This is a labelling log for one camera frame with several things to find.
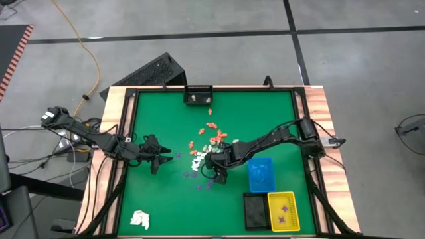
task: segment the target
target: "green table surface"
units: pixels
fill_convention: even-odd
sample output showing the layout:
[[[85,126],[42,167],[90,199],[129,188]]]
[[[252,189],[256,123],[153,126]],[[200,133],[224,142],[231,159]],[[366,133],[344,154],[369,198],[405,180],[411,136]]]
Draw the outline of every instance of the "green table surface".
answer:
[[[244,226],[242,194],[249,192],[247,163],[228,172],[227,184],[206,185],[209,179],[199,172],[192,174],[193,156],[189,155],[189,142],[202,151],[217,129],[226,142],[233,139],[251,141],[268,133],[279,123],[295,119],[292,97],[289,92],[215,92],[210,107],[187,106],[182,92],[142,92],[139,98],[134,132],[137,143],[143,135],[155,134],[160,144],[173,150],[170,156],[181,157],[160,166],[158,174],[150,173],[150,164],[129,168],[124,191],[119,235],[273,235],[315,234],[307,184],[296,145],[281,144],[255,155],[271,157],[274,162],[277,191],[293,191],[296,197],[299,232],[248,232]],[[198,134],[201,128],[205,133]],[[296,129],[291,132],[297,135]],[[133,213],[142,210],[150,215],[150,227],[130,224]]]

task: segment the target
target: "gray floor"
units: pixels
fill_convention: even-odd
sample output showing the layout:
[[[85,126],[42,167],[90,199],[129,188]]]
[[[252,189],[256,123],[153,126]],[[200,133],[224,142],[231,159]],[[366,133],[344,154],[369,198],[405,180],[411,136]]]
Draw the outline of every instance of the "gray floor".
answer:
[[[58,2],[82,37],[289,28],[278,0]],[[297,29],[425,22],[425,3],[420,0],[290,0],[290,4]],[[50,1],[26,0],[17,10],[0,24],[35,24],[32,39],[74,37]],[[425,112],[424,39],[425,31],[299,36],[310,82],[325,86],[335,129],[347,138],[341,152],[359,224],[367,235],[422,238],[425,234],[425,159],[403,147],[393,130],[403,118]],[[289,35],[97,42],[87,47],[100,63],[101,89],[164,52],[186,70],[190,84],[260,84],[267,74],[275,84],[302,84]],[[36,125],[49,106],[73,110],[95,79],[94,65],[78,44],[28,45],[0,103],[0,123]],[[100,117],[103,106],[100,97],[93,97],[81,118]],[[6,139],[7,152],[12,160],[35,158],[50,153],[56,140],[49,133],[22,132]],[[424,140],[417,140],[409,142],[425,151]],[[36,166],[25,165],[15,172]],[[71,167],[56,159],[29,176],[48,179]],[[63,214],[76,216],[68,212]],[[39,208],[36,216],[43,213]]]

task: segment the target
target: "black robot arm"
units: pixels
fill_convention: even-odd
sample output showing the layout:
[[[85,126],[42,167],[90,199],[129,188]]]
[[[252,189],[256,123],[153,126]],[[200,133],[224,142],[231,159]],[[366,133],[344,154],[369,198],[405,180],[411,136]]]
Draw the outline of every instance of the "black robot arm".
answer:
[[[123,136],[109,133],[99,133],[86,127],[83,123],[71,117],[66,108],[48,108],[41,118],[41,126],[46,129],[65,129],[81,137],[89,145],[97,145],[105,156],[126,161],[130,167],[136,167],[142,161],[151,163],[151,173],[156,174],[161,164],[172,160],[172,157],[162,156],[161,153],[170,153],[171,150],[162,147],[154,135],[145,136],[145,143],[137,145],[126,142]]]
[[[290,127],[293,125],[299,131],[299,138],[290,133]],[[223,152],[205,155],[205,166],[207,169],[215,171],[214,181],[216,183],[225,184],[228,169],[242,165],[256,153],[281,143],[299,145],[308,150],[313,157],[323,157],[325,153],[313,120],[303,118],[282,123],[266,135],[249,142],[221,143],[220,147]]]

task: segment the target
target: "black floor line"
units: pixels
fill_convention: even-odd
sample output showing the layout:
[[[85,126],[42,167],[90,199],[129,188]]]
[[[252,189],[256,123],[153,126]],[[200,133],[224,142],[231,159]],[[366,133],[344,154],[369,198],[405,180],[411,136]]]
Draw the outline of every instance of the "black floor line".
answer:
[[[299,35],[309,34],[327,34],[327,33],[381,33],[396,31],[423,31],[425,26],[407,26],[407,27],[359,27],[348,29],[306,29],[297,30]]]
[[[209,37],[251,37],[251,36],[273,36],[288,35],[289,30],[259,30],[259,31],[232,31],[218,33],[179,33],[164,35],[140,35],[127,37],[96,37],[81,38],[82,42],[111,42],[111,41],[127,41],[127,40],[163,40],[163,39],[198,39]],[[28,44],[54,44],[54,43],[78,43],[78,39],[40,39],[30,40]]]
[[[301,50],[301,45],[299,44],[297,29],[295,27],[294,17],[292,15],[291,6],[289,0],[284,0],[286,17],[288,18],[288,23],[290,26],[290,33],[292,37],[292,42],[295,48],[295,54],[297,57],[297,62],[299,66],[299,73],[301,74],[301,80],[306,86],[310,85],[310,79],[308,78],[307,68],[305,67],[304,56]]]

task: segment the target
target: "black case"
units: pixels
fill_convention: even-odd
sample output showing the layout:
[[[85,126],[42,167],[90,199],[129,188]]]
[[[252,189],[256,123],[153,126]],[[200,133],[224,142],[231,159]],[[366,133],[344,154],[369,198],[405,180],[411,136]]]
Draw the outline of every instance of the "black case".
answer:
[[[142,66],[112,86],[185,86],[185,70],[168,52]],[[99,94],[104,101],[108,97],[109,87]]]

